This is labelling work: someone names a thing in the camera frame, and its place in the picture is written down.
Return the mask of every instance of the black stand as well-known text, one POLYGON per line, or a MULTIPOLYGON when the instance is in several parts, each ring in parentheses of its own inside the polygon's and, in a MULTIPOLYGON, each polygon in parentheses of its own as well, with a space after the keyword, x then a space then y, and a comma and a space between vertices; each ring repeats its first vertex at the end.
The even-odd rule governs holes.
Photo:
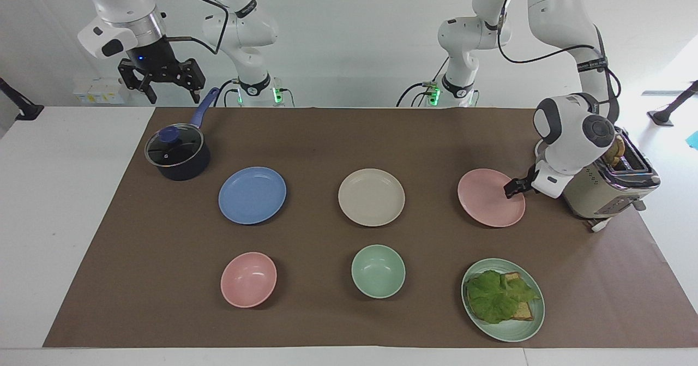
POLYGON ((647 115, 653 120, 656 125, 661 127, 672 127, 673 123, 669 120, 671 113, 674 112, 680 105, 682 105, 686 100, 690 99, 691 96, 698 92, 698 81, 694 81, 693 84, 686 89, 678 98, 669 105, 669 107, 661 111, 650 111, 647 115))
POLYGON ((2 78, 0 78, 0 91, 5 93, 20 108, 20 114, 15 117, 16 121, 33 121, 44 109, 44 106, 34 104, 22 93, 17 92, 15 88, 10 87, 2 78))

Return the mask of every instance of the blue plate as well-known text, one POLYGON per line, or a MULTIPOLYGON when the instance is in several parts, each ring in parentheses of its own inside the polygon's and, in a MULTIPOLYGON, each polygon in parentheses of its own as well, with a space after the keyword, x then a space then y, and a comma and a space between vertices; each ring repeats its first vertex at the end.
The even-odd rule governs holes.
POLYGON ((222 214, 237 224, 261 223, 281 209, 286 200, 286 182, 266 167, 235 172, 220 188, 222 214))

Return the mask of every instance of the brown tablecloth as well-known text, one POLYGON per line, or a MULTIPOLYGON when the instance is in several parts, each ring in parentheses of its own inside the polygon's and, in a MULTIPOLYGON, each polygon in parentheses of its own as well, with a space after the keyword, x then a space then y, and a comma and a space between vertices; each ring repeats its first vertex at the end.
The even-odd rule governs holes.
POLYGON ((507 229, 460 207, 456 185, 469 170, 525 174, 538 140, 531 110, 212 109, 202 128, 210 166, 172 182, 143 145, 191 114, 155 110, 45 346, 698 346, 698 316, 635 211, 590 234, 543 195, 527 194, 525 217, 507 229), (237 225, 220 214, 218 192, 254 165, 284 177, 286 204, 264 224, 237 225), (344 177, 364 167, 391 172, 406 191, 385 227, 354 224, 337 203, 344 177), (369 244, 405 261, 394 297, 375 301, 352 283, 352 257, 369 244), (235 309, 220 274, 246 251, 272 257, 279 281, 260 307, 235 309), (461 278, 486 257, 538 281, 547 311, 529 341, 495 341, 464 311, 461 278))

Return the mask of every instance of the lettuce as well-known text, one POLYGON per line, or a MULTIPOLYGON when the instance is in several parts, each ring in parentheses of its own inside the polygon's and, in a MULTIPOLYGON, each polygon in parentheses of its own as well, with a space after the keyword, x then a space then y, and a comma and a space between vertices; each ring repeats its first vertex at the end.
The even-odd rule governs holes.
POLYGON ((529 302, 537 298, 525 281, 507 281, 503 274, 494 270, 482 272, 469 280, 466 289, 473 314, 493 324, 511 319, 519 302, 529 302))

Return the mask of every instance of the blue pot handle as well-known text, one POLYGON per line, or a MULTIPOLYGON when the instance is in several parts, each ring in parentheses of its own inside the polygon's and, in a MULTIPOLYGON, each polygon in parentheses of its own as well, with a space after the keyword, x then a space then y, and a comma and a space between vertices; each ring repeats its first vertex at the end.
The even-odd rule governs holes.
POLYGON ((196 109, 194 112, 194 116, 191 118, 191 123, 197 128, 201 128, 201 123, 204 122, 204 114, 206 114, 206 110, 209 109, 211 106, 212 102, 216 100, 220 93, 220 89, 218 88, 212 88, 209 93, 206 95, 204 100, 201 101, 201 104, 199 107, 196 109))

